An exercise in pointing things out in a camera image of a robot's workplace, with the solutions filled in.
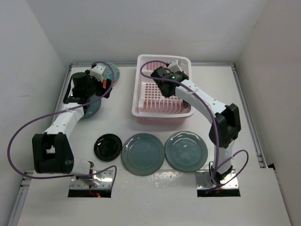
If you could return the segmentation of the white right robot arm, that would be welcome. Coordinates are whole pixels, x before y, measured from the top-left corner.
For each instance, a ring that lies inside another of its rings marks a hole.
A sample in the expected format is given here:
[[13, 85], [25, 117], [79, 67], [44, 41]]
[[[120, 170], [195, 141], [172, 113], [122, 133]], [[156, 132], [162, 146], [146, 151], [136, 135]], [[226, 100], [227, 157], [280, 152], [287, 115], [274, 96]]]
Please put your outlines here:
[[179, 97], [202, 113], [211, 123], [209, 138], [214, 144], [214, 164], [211, 179], [220, 184], [232, 170], [233, 146], [241, 131], [239, 109], [235, 104], [224, 104], [197, 87], [181, 71], [171, 73], [162, 66], [150, 76], [165, 97]]

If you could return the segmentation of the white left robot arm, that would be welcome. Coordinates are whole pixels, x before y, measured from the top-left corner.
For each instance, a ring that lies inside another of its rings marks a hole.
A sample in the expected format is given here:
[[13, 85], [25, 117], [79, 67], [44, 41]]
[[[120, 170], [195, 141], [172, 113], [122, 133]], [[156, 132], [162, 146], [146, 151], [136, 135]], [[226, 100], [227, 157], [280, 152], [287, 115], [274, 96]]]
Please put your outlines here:
[[87, 175], [92, 163], [76, 159], [69, 137], [96, 97], [108, 98], [111, 79], [92, 76], [89, 71], [71, 76], [73, 88], [63, 100], [63, 113], [42, 134], [32, 138], [34, 169], [39, 174]]

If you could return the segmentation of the dark teal speckled plate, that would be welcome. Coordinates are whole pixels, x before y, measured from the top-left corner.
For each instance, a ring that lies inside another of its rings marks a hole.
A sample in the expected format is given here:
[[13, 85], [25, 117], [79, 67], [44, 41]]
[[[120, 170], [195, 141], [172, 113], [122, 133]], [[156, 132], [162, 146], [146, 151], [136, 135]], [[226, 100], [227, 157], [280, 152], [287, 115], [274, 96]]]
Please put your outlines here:
[[[84, 103], [93, 102], [93, 101], [97, 100], [98, 98], [99, 97], [97, 95], [93, 95], [90, 98], [86, 98]], [[84, 107], [85, 113], [82, 116], [82, 119], [87, 119], [87, 118], [95, 115], [97, 113], [97, 111], [100, 109], [101, 103], [102, 103], [102, 101], [98, 100], [96, 102], [93, 102], [90, 105], [85, 106]]]

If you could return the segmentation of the grey-green plate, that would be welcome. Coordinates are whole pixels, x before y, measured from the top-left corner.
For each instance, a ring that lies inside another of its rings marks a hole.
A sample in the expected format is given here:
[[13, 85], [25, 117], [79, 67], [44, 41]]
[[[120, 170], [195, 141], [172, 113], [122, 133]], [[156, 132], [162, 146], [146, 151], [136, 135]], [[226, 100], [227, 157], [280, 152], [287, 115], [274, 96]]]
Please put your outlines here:
[[165, 160], [165, 149], [156, 136], [139, 133], [125, 142], [121, 159], [124, 167], [132, 174], [148, 176], [161, 168]]
[[173, 169], [181, 172], [195, 172], [205, 165], [208, 149], [198, 134], [180, 131], [167, 140], [165, 156]]

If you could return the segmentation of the black small plate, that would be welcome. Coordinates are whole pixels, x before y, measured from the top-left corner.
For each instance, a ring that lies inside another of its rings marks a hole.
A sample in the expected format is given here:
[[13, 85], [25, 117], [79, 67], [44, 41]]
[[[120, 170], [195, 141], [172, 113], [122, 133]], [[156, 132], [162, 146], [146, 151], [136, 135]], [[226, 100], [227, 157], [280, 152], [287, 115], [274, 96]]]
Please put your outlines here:
[[122, 150], [122, 141], [115, 134], [104, 134], [94, 144], [95, 156], [104, 162], [116, 159]]

